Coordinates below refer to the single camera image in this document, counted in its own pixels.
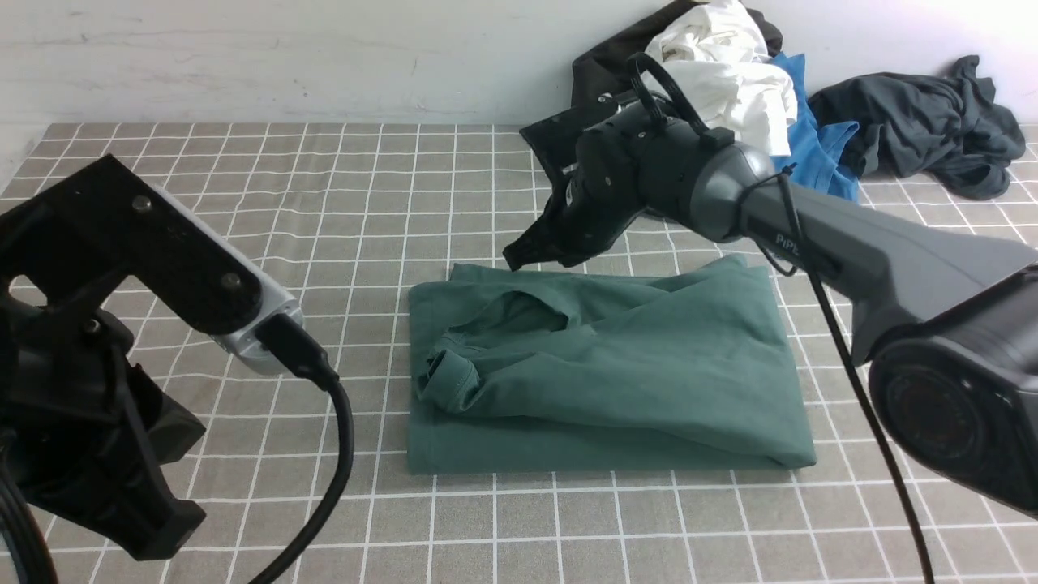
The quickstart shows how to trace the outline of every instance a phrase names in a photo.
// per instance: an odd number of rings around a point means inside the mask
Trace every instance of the grid tablecloth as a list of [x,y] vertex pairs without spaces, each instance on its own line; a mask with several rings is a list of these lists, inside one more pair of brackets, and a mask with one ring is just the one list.
[[[951,230],[1038,244],[1038,127],[992,202],[925,176],[865,182],[862,201]],[[340,123],[52,126],[2,210],[103,152],[163,185],[296,294],[355,411],[356,465],[334,516],[281,582],[637,584],[919,581],[892,482],[802,275],[775,276],[819,464],[799,472],[408,475],[407,289],[454,261],[503,267],[537,216],[544,174],[516,128]],[[717,246],[637,220],[578,268],[670,275]],[[557,269],[541,266],[541,269]],[[16,294],[32,298],[19,286]],[[839,300],[848,323],[849,305]],[[245,582],[303,524],[335,462],[328,400],[261,379],[191,332],[139,283],[106,308],[133,358],[209,427],[165,468],[209,519],[169,562],[37,513],[65,583]],[[1038,523],[905,461],[941,580],[1038,577]],[[0,567],[0,582],[12,574]]]

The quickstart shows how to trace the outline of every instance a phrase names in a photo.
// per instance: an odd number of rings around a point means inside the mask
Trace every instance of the black cable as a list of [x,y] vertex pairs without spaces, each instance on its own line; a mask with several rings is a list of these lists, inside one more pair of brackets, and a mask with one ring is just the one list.
[[923,582],[933,584],[933,564],[930,561],[930,553],[926,548],[926,539],[923,537],[923,529],[919,525],[916,507],[908,496],[908,489],[905,486],[904,477],[901,476],[901,470],[894,458],[894,452],[886,443],[883,428],[880,426],[879,420],[876,418],[876,413],[872,410],[869,398],[865,393],[865,386],[862,384],[862,379],[858,378],[857,371],[854,369],[854,364],[851,362],[850,351],[847,349],[847,342],[840,332],[836,314],[832,312],[832,305],[829,303],[829,298],[825,295],[825,288],[822,287],[822,279],[815,267],[816,250],[814,243],[803,234],[803,228],[800,226],[800,215],[796,211],[796,203],[793,201],[793,192],[789,188],[788,168],[784,168],[775,177],[778,179],[778,190],[782,193],[783,202],[786,206],[786,217],[789,220],[790,229],[793,231],[793,238],[800,250],[800,260],[803,263],[803,271],[808,274],[808,279],[811,280],[811,287],[814,289],[815,298],[818,300],[822,314],[825,316],[825,325],[828,327],[829,334],[832,336],[832,342],[840,354],[840,361],[843,363],[844,371],[847,373],[847,379],[854,390],[854,397],[857,398],[857,404],[865,413],[865,419],[869,422],[872,436],[875,437],[876,443],[879,444],[879,451],[883,455],[883,462],[891,472],[891,478],[894,479],[894,489],[897,491],[898,499],[901,501],[901,508],[904,510],[905,518],[908,521],[908,530],[911,532],[912,539],[916,543],[916,553],[919,555],[919,562],[923,567]]
[[[780,174],[787,174],[788,175],[793,170],[794,166],[796,166],[796,162],[790,164],[789,166],[786,166],[785,168],[783,168],[782,170],[775,172],[774,174],[771,174],[770,176],[765,176],[765,177],[757,180],[756,183],[749,185],[748,187],[742,189],[742,197],[745,197],[745,195],[747,193],[752,192],[755,188],[757,188],[757,187],[759,187],[759,186],[761,186],[761,185],[763,185],[765,183],[769,183],[769,182],[777,178]],[[780,274],[782,274],[782,275],[784,275],[786,277],[789,277],[789,276],[791,276],[791,275],[793,275],[793,274],[796,273],[796,271],[797,271],[796,270],[796,266],[794,266],[794,265],[791,263],[788,268],[782,267],[781,265],[778,265],[778,259],[775,258],[774,253],[772,253],[771,251],[769,251],[767,249],[767,247],[764,247],[763,245],[761,245],[760,241],[757,241],[755,239],[754,243],[757,244],[757,248],[761,250],[761,254],[764,255],[764,258],[767,259],[769,263],[771,263],[771,267],[774,268],[774,270],[776,272],[778,272]]]
[[350,472],[353,470],[353,413],[350,411],[350,399],[346,395],[346,390],[339,383],[338,373],[328,364],[328,354],[288,315],[278,314],[267,321],[256,330],[256,339],[294,376],[309,380],[328,392],[332,409],[335,411],[335,424],[338,427],[338,461],[324,497],[306,525],[299,530],[284,550],[250,581],[250,584],[271,584],[313,541],[338,504],[338,498],[346,491],[346,483],[350,480]]
[[674,108],[678,111],[678,115],[682,119],[687,121],[695,133],[703,134],[707,132],[710,128],[707,127],[703,118],[692,107],[692,104],[685,96],[685,93],[678,86],[678,82],[671,77],[671,74],[663,68],[663,65],[659,63],[656,59],[650,57],[645,53],[635,53],[627,59],[627,75],[630,77],[631,86],[634,88],[634,93],[638,96],[638,101],[649,112],[649,115],[653,119],[653,123],[657,127],[662,126],[666,122],[666,115],[663,114],[663,110],[659,105],[659,102],[653,98],[652,93],[646,88],[645,82],[641,81],[641,71],[645,69],[649,72],[653,78],[659,82],[660,86],[666,91],[671,102],[674,104]]
[[15,438],[11,429],[0,430],[0,534],[10,551],[19,582],[57,584],[44,535],[7,469],[7,453]]

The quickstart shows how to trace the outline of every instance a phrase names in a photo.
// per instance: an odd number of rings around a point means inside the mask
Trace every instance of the folded green shirt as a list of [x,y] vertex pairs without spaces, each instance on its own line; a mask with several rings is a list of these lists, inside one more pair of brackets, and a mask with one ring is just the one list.
[[815,464],[767,271],[455,266],[410,291],[417,474]]

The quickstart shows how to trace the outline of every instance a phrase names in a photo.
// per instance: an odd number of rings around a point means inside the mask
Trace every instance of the black mount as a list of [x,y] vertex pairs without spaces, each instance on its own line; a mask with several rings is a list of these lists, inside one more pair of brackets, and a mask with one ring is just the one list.
[[[137,560],[172,557],[206,515],[173,497],[160,465],[206,428],[130,365],[133,335],[101,307],[135,276],[192,329],[227,334],[260,310],[253,274],[213,283],[237,267],[111,156],[0,215],[0,493],[20,491]],[[20,276],[46,306],[10,296]]]

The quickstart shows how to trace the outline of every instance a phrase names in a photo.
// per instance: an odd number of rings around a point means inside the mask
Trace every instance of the pile of clothes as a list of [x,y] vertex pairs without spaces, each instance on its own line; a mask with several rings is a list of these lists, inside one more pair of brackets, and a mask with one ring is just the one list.
[[[738,0],[675,0],[573,61],[572,105],[631,88],[624,63],[645,52],[661,62],[710,127],[794,164],[802,186],[857,199],[872,172],[929,172],[973,199],[1009,187],[1009,163],[1023,156],[1019,123],[977,77],[976,55],[943,77],[876,73],[809,98],[805,58],[782,53],[783,35]],[[650,89],[660,87],[649,74]]]

